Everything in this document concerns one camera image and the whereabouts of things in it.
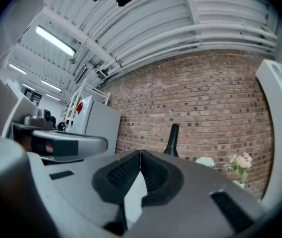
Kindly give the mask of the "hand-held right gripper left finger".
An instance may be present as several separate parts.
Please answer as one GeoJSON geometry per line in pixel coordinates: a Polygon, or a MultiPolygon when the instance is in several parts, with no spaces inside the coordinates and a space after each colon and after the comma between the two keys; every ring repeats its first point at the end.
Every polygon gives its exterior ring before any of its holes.
{"type": "Polygon", "coordinates": [[[100,154],[80,162],[47,166],[39,155],[27,156],[36,189],[61,238],[115,237],[103,227],[116,219],[117,206],[101,200],[92,178],[119,155],[100,154]]]}

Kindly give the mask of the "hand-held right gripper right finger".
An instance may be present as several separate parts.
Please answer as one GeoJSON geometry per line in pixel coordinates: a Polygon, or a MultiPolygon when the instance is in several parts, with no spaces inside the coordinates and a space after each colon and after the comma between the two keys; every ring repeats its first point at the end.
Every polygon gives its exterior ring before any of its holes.
{"type": "Polygon", "coordinates": [[[265,211],[244,189],[217,171],[163,153],[142,154],[178,168],[170,177],[182,188],[167,204],[145,206],[130,229],[132,238],[247,238],[265,211]]]}

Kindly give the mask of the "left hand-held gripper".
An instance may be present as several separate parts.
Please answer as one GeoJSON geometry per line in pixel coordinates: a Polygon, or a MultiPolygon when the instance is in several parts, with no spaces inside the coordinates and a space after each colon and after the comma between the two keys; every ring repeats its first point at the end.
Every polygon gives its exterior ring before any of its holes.
{"type": "Polygon", "coordinates": [[[24,95],[18,98],[1,133],[2,138],[17,138],[17,133],[31,135],[34,153],[53,162],[75,162],[107,151],[103,137],[57,131],[51,112],[39,109],[24,95]]]}

